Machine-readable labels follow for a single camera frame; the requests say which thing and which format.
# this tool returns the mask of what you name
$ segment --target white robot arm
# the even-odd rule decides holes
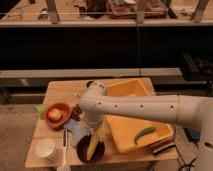
[[[110,97],[100,82],[93,82],[80,98],[80,108],[90,127],[103,115],[113,114],[174,123],[201,131],[195,171],[213,170],[213,98],[195,96]]]

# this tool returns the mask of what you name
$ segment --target white cup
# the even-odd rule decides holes
[[[56,144],[52,138],[40,140],[35,148],[36,155],[39,158],[53,160],[56,157]]]

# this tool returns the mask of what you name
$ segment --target table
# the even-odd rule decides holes
[[[141,78],[147,90],[150,91],[152,95],[155,94],[152,87],[152,83],[149,78]],[[100,80],[104,84],[108,85],[111,83],[119,82],[124,79],[107,79]],[[52,104],[55,102],[66,102],[70,106],[74,106],[78,103],[79,96],[85,92],[86,83],[88,80],[80,81],[53,81],[48,85],[48,89],[44,98],[44,103]],[[162,153],[160,155],[154,156],[150,153],[149,148],[145,147],[140,150],[129,152],[127,154],[120,154],[114,145],[111,132],[106,126],[106,139],[105,139],[105,154],[97,163],[98,164],[107,164],[107,163],[126,163],[126,162],[149,162],[149,161],[158,161],[158,160],[170,160],[177,159],[177,153],[175,149],[172,149],[168,152]],[[53,161],[47,161],[40,159],[35,155],[35,146],[37,142],[46,137],[51,137],[55,140],[57,146],[57,157]],[[69,142],[71,141],[72,134],[69,133]],[[53,131],[49,128],[44,120],[38,119],[35,132],[31,141],[30,148],[25,161],[25,166],[27,168],[32,167],[56,167],[61,164],[62,160],[62,130]],[[68,145],[67,151],[67,162],[69,165],[84,165],[76,154],[76,150],[71,147],[70,143]]]

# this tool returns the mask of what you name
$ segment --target yellow tray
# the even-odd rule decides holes
[[[107,86],[109,96],[149,96],[150,93],[140,79],[131,79]],[[145,147],[173,135],[169,124],[152,122],[141,119],[106,115],[106,120],[112,132],[116,147],[120,153],[126,153]],[[144,128],[154,126],[156,131],[138,139],[134,143],[135,135]]]

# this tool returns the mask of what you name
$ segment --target green pepper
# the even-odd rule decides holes
[[[137,141],[140,137],[144,136],[144,135],[147,135],[147,134],[151,134],[153,132],[155,132],[155,127],[154,126],[150,126],[150,127],[147,127],[147,128],[144,128],[143,130],[141,130],[139,133],[136,134],[135,138],[134,138],[134,143],[135,145],[137,145]]]

